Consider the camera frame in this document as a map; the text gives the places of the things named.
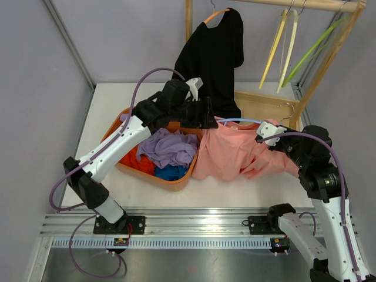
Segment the orange t shirt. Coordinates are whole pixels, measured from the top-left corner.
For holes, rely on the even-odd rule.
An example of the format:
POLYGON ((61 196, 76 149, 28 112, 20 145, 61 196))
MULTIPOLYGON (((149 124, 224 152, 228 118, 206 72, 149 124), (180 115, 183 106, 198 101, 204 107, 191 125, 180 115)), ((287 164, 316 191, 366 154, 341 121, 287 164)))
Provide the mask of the orange t shirt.
POLYGON ((138 155, 138 146, 124 155, 119 161, 120 164, 138 170, 140 172, 155 175, 156 165, 145 155, 138 155))

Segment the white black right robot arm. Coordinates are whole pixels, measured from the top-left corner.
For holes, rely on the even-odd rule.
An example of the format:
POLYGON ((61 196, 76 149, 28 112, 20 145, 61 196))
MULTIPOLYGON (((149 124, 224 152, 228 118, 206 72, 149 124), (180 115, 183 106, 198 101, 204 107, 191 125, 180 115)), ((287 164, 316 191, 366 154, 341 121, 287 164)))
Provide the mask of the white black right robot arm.
POLYGON ((309 125, 298 132, 268 120, 256 130, 256 142, 284 153, 298 168, 298 179, 318 215, 325 243, 305 227, 290 204, 271 206, 267 227, 283 232, 310 268, 311 281, 375 281, 362 259, 350 216, 343 169, 327 129, 309 125))

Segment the cream clothes hanger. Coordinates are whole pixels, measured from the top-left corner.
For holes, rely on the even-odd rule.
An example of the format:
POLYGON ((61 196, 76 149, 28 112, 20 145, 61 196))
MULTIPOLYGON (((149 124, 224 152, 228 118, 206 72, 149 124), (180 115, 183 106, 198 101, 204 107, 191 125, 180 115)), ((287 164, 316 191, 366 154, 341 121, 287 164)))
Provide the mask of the cream clothes hanger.
POLYGON ((279 80, 278 80, 276 93, 279 93, 281 88, 283 87, 283 83, 285 81, 286 74, 288 71, 288 66, 290 64, 290 59, 291 59, 291 55, 293 52, 294 43, 296 40, 299 17, 305 10, 306 3, 307 1, 303 2, 303 7, 300 12, 298 12, 295 8, 293 9, 292 6, 289 8, 287 12, 286 27, 283 33, 280 73, 279 73, 279 80))

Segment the yellow clothes hanger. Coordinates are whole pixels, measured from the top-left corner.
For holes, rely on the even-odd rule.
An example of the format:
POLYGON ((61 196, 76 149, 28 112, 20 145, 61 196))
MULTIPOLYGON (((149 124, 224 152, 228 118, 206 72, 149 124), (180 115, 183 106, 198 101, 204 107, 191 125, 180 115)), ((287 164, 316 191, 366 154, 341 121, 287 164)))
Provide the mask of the yellow clothes hanger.
POLYGON ((280 44, 281 39, 283 40, 283 33, 284 33, 284 30, 285 30, 285 27, 286 27, 286 18, 287 18, 287 12, 288 12, 289 8, 284 9, 281 13, 281 17, 280 17, 280 21, 279 21, 279 24, 278 24, 278 27, 277 27, 277 31, 276 31, 276 34, 274 36, 273 43, 271 45, 270 52, 269 52, 269 55, 268 55, 268 58, 267 58, 267 63, 266 63, 266 66, 264 68, 263 75, 260 79, 260 83, 258 85, 259 89, 261 89, 263 87, 263 85, 266 81, 266 78, 267 78, 267 75, 269 73, 271 64, 272 64, 273 59, 276 55, 277 48, 280 44))

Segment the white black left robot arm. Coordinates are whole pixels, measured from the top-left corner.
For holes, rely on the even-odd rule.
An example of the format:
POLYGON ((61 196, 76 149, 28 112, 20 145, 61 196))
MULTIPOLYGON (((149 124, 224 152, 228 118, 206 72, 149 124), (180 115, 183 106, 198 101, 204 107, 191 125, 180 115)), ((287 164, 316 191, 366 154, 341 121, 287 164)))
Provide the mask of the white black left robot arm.
POLYGON ((191 129, 218 127, 210 98, 199 97, 202 86, 200 78, 167 81, 161 91, 129 109, 126 120, 98 147, 79 160, 69 157, 64 161, 69 186, 96 212, 96 234, 126 234, 145 221, 129 216, 101 183, 123 156, 170 122, 191 129))

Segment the blue t shirt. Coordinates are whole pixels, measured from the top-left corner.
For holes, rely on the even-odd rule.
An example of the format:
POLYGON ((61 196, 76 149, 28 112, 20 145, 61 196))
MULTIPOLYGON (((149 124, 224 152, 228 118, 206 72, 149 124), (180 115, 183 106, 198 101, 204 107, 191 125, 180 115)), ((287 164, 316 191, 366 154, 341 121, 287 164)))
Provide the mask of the blue t shirt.
POLYGON ((176 181, 184 177, 187 171, 188 168, 184 166, 172 166, 169 164, 162 169, 155 167, 154 176, 166 181, 176 181))

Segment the pink t shirt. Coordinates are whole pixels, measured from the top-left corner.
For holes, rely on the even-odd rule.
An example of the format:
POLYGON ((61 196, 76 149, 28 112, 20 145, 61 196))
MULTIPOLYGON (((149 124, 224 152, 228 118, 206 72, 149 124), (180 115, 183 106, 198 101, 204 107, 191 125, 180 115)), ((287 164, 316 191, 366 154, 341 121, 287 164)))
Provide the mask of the pink t shirt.
POLYGON ((219 123, 217 129, 203 129, 192 177, 213 176, 228 182, 241 175, 248 179, 280 173, 298 177, 298 167, 284 153, 256 142, 257 128, 255 123, 228 121, 219 123))

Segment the green clothes hanger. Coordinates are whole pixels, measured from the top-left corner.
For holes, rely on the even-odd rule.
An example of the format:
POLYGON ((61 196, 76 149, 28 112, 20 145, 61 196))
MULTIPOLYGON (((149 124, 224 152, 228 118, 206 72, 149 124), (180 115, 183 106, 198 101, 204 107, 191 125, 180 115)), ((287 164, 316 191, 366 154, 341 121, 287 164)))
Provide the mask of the green clothes hanger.
POLYGON ((341 18, 337 21, 335 21, 331 26, 329 26, 325 32, 314 42, 314 44, 312 45, 312 47, 309 48, 309 50, 303 55, 303 57, 297 62, 297 64, 295 65, 295 67, 292 68, 292 70, 290 71, 290 73, 284 78, 282 84, 281 84, 281 87, 284 88, 286 86, 286 84, 292 80, 293 77, 296 76, 296 74, 298 74, 298 71, 303 67, 303 65, 305 63, 309 63, 309 61, 311 61, 315 56, 318 55, 318 52, 321 51, 323 49, 323 47, 326 46, 326 44, 324 44, 322 46, 322 48, 319 48, 320 44, 324 42, 325 39, 327 39, 331 33, 337 28, 339 27, 343 22, 344 20, 347 19, 346 17, 345 18, 341 18))

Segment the light blue clothes hanger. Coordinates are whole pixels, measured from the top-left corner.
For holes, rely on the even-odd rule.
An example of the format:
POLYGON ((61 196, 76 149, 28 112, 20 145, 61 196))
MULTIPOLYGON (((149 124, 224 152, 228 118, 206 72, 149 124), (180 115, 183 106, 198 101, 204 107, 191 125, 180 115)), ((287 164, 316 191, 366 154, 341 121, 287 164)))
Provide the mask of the light blue clothes hanger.
MULTIPOLYGON (((292 103, 284 103, 281 105, 277 105, 278 108, 282 106, 289 106, 292 109, 292 114, 290 116, 282 118, 278 123, 282 124, 283 121, 289 120, 293 117, 293 114, 295 114, 295 107, 292 103)), ((254 120, 254 119, 247 119, 247 118, 226 118, 226 119, 217 119, 216 120, 219 123, 223 123, 226 125, 228 122, 250 122, 250 123, 256 123, 256 124, 261 124, 261 121, 259 120, 254 120)))

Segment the purple t shirt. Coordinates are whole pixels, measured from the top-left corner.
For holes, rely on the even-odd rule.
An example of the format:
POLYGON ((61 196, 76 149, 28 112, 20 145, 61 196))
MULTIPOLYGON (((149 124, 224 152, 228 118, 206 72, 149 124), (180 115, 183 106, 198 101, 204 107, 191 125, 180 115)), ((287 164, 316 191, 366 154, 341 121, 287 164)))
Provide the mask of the purple t shirt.
POLYGON ((147 156, 156 167, 162 169, 169 164, 189 168, 199 148, 199 138, 181 130, 172 133, 161 128, 137 146, 138 155, 147 156))

